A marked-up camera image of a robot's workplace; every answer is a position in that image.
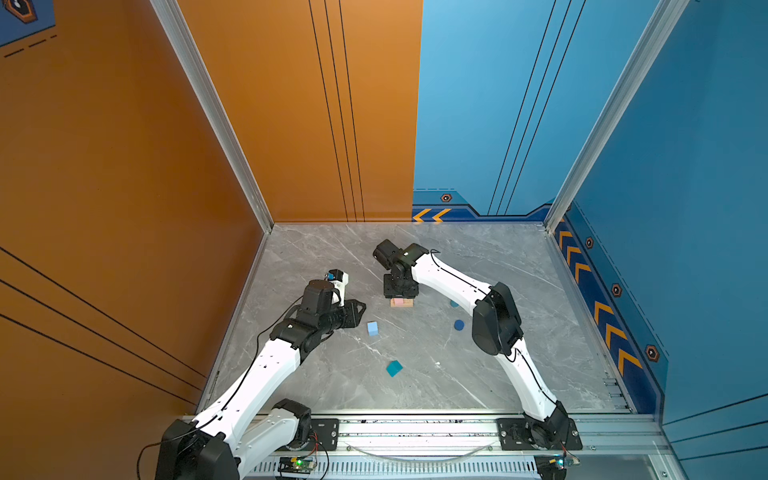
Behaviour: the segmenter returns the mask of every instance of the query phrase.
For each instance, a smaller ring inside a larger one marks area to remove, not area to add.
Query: orange wall
[[[149,1],[55,14],[0,48],[3,471],[135,478],[194,411],[262,232]]]
[[[179,3],[275,221],[410,220],[421,1]]]

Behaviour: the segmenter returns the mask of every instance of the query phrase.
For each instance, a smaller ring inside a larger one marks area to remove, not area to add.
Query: gray marble floor
[[[423,287],[413,308],[392,308],[382,295],[385,270],[374,247],[389,238],[442,253],[448,265],[482,281],[509,285],[528,348],[542,377],[568,410],[610,410],[604,364],[595,355],[563,291],[540,225],[528,223],[278,224],[224,354],[209,403],[247,368],[256,334],[269,326],[311,279],[332,268],[350,275],[347,298],[368,304],[356,329],[339,330],[315,349],[266,404],[282,398],[314,411],[336,409],[504,409],[520,400],[496,359],[470,335],[471,318]],[[455,320],[466,323],[462,331]],[[369,336],[367,322],[379,324]],[[262,335],[261,345],[268,339]],[[385,371],[398,360],[397,376]]]

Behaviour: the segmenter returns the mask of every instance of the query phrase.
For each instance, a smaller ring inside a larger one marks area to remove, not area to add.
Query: robotic arm
[[[155,480],[239,480],[283,445],[301,449],[310,434],[308,407],[284,399],[255,427],[253,417],[288,375],[339,328],[360,324],[365,303],[344,299],[349,276],[330,270],[311,280],[248,369],[216,401],[163,434]]]
[[[389,240],[381,242],[373,256],[390,271],[384,276],[384,296],[415,298],[419,284],[424,284],[472,315],[472,339],[483,352],[496,357],[520,395],[531,444],[559,449],[575,427],[528,353],[509,288],[466,276],[437,261],[434,253],[416,243],[400,249]]]

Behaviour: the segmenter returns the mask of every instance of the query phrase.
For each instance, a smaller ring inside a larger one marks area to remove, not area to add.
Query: wooden block
[[[389,306],[413,306],[413,298],[391,298]]]

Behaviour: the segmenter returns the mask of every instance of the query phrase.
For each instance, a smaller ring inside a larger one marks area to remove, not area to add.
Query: yellow chevron
[[[576,277],[576,283],[578,283],[578,273],[581,270],[586,270],[588,272],[592,271],[589,265],[584,265],[583,263],[576,262],[576,272],[574,273],[574,276]]]
[[[615,315],[614,311],[612,310],[612,308],[610,308],[605,303],[595,302],[594,303],[594,322],[596,324],[598,324],[598,325],[600,325],[600,310],[602,310],[604,312],[608,312],[611,315]]]
[[[568,266],[571,266],[571,253],[581,253],[577,247],[568,247],[565,249],[568,252]]]
[[[423,222],[424,220],[422,220],[422,215],[426,214],[430,210],[431,210],[431,208],[425,208],[424,210],[419,212],[415,217],[413,217],[413,220],[416,220],[417,222]]]
[[[563,237],[573,237],[573,236],[574,234],[566,230],[563,230],[560,232],[560,250],[563,250]]]
[[[638,367],[643,368],[643,366],[640,364],[640,360],[634,358],[632,355],[626,353],[622,349],[619,349],[619,373],[621,376],[624,376],[624,360],[629,360]]]
[[[611,349],[611,334],[615,333],[616,335],[619,335],[623,339],[627,339],[627,335],[616,328],[615,326],[611,325],[610,323],[605,324],[605,344],[608,346],[608,349]]]
[[[443,210],[443,211],[442,211],[442,212],[440,212],[439,214],[437,214],[437,215],[435,215],[434,217],[432,217],[432,219],[433,219],[435,222],[442,222],[442,219],[441,219],[440,217],[442,217],[443,215],[445,215],[445,214],[446,214],[446,213],[448,213],[449,211],[451,211],[451,209],[450,209],[450,208],[446,208],[445,210]]]

